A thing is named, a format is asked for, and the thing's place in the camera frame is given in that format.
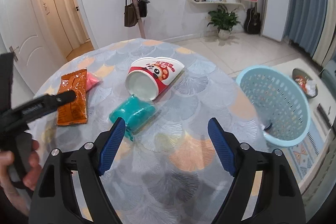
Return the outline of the orange snack wrapper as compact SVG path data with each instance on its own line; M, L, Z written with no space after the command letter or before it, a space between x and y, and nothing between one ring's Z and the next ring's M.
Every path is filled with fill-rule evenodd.
M87 123L86 81L87 69L61 77L58 95L66 104L58 108L58 126Z

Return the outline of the teal tissue pack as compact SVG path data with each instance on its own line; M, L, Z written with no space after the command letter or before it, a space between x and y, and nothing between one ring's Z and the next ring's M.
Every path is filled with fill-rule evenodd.
M134 135L156 112L152 102L143 101L132 94L109 114L109 120L114 123L118 118L122 118L126 126L125 137L134 141Z

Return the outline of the green bowl with trash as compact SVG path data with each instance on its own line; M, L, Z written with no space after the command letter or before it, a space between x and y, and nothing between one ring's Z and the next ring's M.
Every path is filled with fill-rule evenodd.
M291 76L308 99L315 98L318 95L318 87L315 80L306 72L299 68L294 68Z

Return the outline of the blue patterned rug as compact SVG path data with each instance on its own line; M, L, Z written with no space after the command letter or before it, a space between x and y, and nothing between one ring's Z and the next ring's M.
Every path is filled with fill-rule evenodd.
M309 132L303 141L282 150L298 184L306 178L322 151L323 145L324 141L314 122L311 121Z

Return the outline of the white door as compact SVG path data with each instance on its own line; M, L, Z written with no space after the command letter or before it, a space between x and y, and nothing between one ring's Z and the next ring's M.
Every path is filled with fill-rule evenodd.
M1 0L1 36L6 49L15 53L15 67L33 93L61 67L31 0Z

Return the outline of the pink tissue pack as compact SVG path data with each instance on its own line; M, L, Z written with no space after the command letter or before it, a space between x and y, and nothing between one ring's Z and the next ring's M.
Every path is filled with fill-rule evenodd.
M93 73L87 72L86 78L86 92L90 91L93 87L100 83L100 79Z

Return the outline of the light blue laundry basket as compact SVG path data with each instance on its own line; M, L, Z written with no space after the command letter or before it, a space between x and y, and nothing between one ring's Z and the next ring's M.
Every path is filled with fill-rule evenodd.
M305 139L311 124L306 95L289 76L264 65L248 67L236 83L254 105L274 147L293 147Z

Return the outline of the white coffee table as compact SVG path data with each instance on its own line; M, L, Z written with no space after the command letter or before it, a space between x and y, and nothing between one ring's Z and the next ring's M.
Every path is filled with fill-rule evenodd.
M299 68L302 71L306 72L308 75L310 75L312 79L315 80L317 84L318 95L315 98L309 99L308 103L310 108L311 121L314 122L316 128L318 129L319 134L321 135L324 141L322 151L320 152L317 160L313 164L311 170L307 173L306 178L304 178L298 184L301 193L304 193L306 192L307 188L310 187L314 178L317 176L318 171L321 169L322 162L325 158L327 151L329 150L329 145L334 138L334 133L332 132L332 129L328 128L327 125L323 122L321 116L317 111L317 106L320 103L323 109L325 110L326 114L329 106L331 106L331 112L330 115L328 115L328 117L330 122L333 123L333 121L335 120L335 99L329 92L329 89L320 79L318 71L312 66L310 66L303 59L301 58L294 59L274 66L274 69L288 76L291 76L294 68Z

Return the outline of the red panda paper cup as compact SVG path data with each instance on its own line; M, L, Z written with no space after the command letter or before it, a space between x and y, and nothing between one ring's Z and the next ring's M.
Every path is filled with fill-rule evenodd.
M144 101L153 101L184 68L180 61L169 57L143 57L131 64L125 86L131 95Z

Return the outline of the brown hanging handbag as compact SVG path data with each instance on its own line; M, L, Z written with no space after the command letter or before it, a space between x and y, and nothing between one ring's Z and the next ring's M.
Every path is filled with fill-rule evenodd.
M135 12L135 6L133 1L130 0L130 3L125 0L124 7L124 26L125 27L134 27L137 24L137 15Z

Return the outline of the black hanging bag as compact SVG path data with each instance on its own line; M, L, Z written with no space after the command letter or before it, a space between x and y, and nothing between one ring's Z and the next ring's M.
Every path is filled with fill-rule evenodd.
M139 15L141 18L147 17L148 8L147 5L150 3L148 0L137 0L138 1L138 8L139 8Z

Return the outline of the blue curtain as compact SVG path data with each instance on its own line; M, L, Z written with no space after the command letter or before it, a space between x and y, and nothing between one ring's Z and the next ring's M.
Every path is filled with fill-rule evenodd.
M290 0L285 37L325 67L335 55L335 0Z

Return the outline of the black acoustic guitar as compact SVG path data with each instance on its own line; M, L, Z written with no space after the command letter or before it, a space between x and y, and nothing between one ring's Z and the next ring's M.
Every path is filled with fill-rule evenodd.
M257 12L257 2L247 10L247 17L244 22L244 31L248 34L258 35L261 31L261 16Z

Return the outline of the potted green plant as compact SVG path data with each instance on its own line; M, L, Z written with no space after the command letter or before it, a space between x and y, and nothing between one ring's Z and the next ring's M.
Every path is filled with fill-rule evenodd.
M227 40L235 26L240 24L240 20L235 10L228 11L226 6L218 5L216 10L208 12L208 26L213 26L218 31L218 37L221 40Z

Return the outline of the white curved wall shelf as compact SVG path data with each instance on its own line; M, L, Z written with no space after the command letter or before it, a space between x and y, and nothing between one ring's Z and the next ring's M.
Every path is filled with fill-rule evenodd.
M200 1L197 2L195 0L187 0L188 2L194 5L225 5L225 6L235 6L240 9L245 10L245 6L240 2L222 2L222 1Z

